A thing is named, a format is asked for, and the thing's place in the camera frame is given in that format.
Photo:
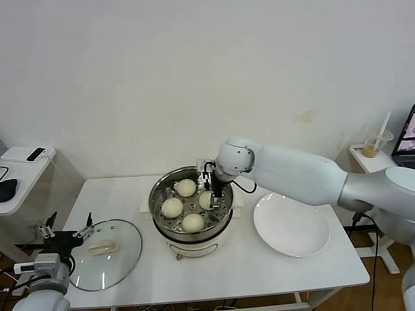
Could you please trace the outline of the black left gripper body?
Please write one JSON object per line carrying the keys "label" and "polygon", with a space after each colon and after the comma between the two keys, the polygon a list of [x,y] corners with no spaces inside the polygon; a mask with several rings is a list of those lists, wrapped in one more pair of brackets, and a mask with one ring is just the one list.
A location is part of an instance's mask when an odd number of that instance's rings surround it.
{"label": "black left gripper body", "polygon": [[83,238],[76,231],[55,231],[43,239],[45,253],[57,253],[60,256],[70,256],[74,248],[83,244]]}

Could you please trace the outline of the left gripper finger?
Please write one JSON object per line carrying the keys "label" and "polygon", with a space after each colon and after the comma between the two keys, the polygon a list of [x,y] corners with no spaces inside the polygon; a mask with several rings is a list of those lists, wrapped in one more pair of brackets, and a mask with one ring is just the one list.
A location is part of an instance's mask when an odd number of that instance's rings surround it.
{"label": "left gripper finger", "polygon": [[88,214],[87,221],[85,226],[78,230],[76,233],[73,233],[73,236],[91,236],[95,232],[93,220],[91,213]]}
{"label": "left gripper finger", "polygon": [[54,212],[47,220],[45,225],[41,225],[38,227],[42,238],[52,238],[55,236],[53,232],[53,225],[56,220],[57,212]]}

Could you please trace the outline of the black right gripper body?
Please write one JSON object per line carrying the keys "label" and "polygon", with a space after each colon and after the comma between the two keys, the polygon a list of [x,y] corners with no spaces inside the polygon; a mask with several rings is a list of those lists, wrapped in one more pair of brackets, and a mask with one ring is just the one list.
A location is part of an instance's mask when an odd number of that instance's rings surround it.
{"label": "black right gripper body", "polygon": [[211,173],[210,188],[211,188],[213,197],[221,198],[223,187],[224,187],[224,182],[219,180],[215,173]]}

